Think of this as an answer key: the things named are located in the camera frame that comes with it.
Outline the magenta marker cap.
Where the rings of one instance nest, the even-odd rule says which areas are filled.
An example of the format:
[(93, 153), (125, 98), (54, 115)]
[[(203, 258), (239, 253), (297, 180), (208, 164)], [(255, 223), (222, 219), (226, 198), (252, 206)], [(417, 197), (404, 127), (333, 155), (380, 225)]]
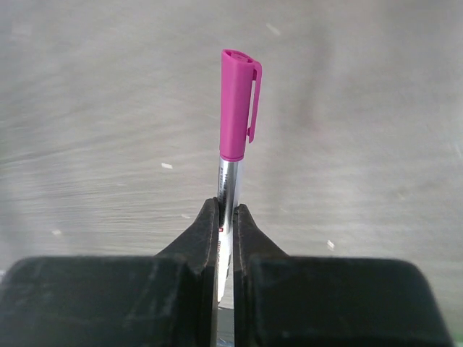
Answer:
[(255, 137), (262, 66), (247, 54), (221, 52), (220, 144), (222, 159), (237, 162)]

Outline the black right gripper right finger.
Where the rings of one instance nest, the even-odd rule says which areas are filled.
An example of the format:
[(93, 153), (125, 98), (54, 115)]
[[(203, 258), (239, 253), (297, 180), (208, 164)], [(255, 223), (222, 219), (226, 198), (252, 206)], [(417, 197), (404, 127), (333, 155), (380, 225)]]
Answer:
[(420, 269), (404, 260), (291, 256), (247, 206), (233, 220), (237, 346), (452, 346)]

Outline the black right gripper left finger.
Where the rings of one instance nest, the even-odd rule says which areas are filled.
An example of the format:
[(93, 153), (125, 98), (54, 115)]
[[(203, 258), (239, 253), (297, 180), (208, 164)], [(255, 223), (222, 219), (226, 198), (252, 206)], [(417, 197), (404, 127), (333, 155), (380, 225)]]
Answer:
[(1, 280), (3, 346), (214, 346), (218, 203), (149, 256), (39, 256)]

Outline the white marker pen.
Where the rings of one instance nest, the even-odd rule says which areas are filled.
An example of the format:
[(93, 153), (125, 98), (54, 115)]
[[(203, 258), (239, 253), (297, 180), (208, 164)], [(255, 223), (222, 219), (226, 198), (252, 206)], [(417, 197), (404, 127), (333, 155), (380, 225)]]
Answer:
[(225, 293), (226, 280), (232, 261), (233, 215), (238, 206), (240, 185), (240, 162), (220, 158), (218, 170), (217, 200), (219, 207), (218, 224), (218, 279), (217, 299), (220, 302)]

